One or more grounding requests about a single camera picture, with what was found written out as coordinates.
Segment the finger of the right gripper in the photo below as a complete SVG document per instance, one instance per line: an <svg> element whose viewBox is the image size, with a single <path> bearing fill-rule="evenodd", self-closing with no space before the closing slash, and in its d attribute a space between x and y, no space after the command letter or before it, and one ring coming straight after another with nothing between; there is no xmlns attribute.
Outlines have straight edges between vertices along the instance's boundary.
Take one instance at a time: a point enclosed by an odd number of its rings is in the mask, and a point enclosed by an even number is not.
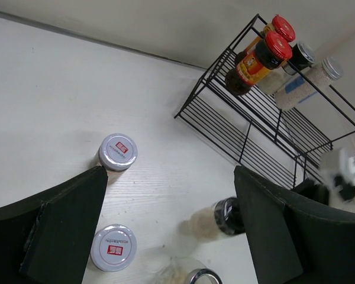
<svg viewBox="0 0 355 284"><path fill-rule="evenodd" d="M328 204L328 188L312 179L305 179L292 191L321 204Z"/></svg>

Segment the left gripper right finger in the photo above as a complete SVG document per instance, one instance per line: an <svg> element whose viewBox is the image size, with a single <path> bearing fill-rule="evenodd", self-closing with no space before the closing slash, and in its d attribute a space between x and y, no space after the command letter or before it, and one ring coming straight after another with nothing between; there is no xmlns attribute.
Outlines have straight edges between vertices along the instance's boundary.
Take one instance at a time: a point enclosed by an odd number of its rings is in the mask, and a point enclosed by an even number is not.
<svg viewBox="0 0 355 284"><path fill-rule="evenodd" d="M355 213L245 166L234 169L234 186L259 283L355 283Z"/></svg>

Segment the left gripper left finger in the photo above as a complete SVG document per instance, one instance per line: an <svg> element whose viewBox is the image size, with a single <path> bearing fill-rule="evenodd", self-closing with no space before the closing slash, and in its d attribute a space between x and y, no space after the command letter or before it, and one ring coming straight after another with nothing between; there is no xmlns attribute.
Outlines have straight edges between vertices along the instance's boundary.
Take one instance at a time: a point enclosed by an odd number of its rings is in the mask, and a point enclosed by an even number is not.
<svg viewBox="0 0 355 284"><path fill-rule="evenodd" d="M107 181L95 166L0 207L0 283L82 283Z"/></svg>

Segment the black knob grinder bottle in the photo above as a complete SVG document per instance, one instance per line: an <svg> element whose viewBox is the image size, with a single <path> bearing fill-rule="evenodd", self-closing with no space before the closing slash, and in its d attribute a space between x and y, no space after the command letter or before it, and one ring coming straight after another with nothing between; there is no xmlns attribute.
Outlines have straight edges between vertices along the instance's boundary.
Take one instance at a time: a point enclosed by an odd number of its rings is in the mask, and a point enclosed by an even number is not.
<svg viewBox="0 0 355 284"><path fill-rule="evenodd" d="M179 231L200 243L210 243L244 234L240 204L235 196L200 209L179 224Z"/></svg>

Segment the silver lid blue label bottle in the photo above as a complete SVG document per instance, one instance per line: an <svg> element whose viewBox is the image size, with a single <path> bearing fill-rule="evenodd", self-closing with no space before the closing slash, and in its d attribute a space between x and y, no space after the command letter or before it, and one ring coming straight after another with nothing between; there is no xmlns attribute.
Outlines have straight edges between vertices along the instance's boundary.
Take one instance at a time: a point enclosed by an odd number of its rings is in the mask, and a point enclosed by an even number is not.
<svg viewBox="0 0 355 284"><path fill-rule="evenodd" d="M282 111L288 111L308 97L318 93L317 89L323 89L334 81L343 77L344 71L336 59L328 56L319 63L313 65L305 76L298 75L279 89L274 99L276 106Z"/></svg>

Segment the silver lid glass jar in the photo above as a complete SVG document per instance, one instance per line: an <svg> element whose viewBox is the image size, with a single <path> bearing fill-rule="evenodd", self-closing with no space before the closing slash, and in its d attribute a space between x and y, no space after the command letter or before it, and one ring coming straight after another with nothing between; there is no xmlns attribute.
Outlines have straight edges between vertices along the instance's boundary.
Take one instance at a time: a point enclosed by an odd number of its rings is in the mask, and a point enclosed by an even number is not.
<svg viewBox="0 0 355 284"><path fill-rule="evenodd" d="M170 263L157 273L151 283L156 284L222 284L222 279L213 270L191 257L172 258Z"/></svg>

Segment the black cap grinder bottle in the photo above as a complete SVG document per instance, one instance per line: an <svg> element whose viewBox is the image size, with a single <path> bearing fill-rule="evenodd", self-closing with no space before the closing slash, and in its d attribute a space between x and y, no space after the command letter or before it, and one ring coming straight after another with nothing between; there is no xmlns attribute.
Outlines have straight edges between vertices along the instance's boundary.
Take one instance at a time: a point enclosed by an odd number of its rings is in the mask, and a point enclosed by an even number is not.
<svg viewBox="0 0 355 284"><path fill-rule="evenodd" d="M273 95L297 73L291 64L302 71L314 64L315 61L316 57L312 48L303 41L299 41L292 47L291 59L260 80L257 87L266 95Z"/></svg>

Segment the red lid sauce bottle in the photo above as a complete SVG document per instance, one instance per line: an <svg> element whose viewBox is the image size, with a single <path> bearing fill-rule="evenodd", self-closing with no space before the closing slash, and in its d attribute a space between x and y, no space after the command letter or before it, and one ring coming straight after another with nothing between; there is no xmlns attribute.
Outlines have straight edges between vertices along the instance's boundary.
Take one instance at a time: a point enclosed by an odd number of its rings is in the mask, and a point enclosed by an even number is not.
<svg viewBox="0 0 355 284"><path fill-rule="evenodd" d="M292 57L289 43L277 32L269 31L225 76L225 85L234 95L246 94L252 86Z"/></svg>
<svg viewBox="0 0 355 284"><path fill-rule="evenodd" d="M296 39L295 30L291 24L280 15L275 15L271 22L264 26L260 34L264 37L269 31L277 32L288 43ZM243 51L239 52L234 59L234 65L236 66L239 64L241 60L244 59L255 48L255 45L261 39L261 37L257 36Z"/></svg>

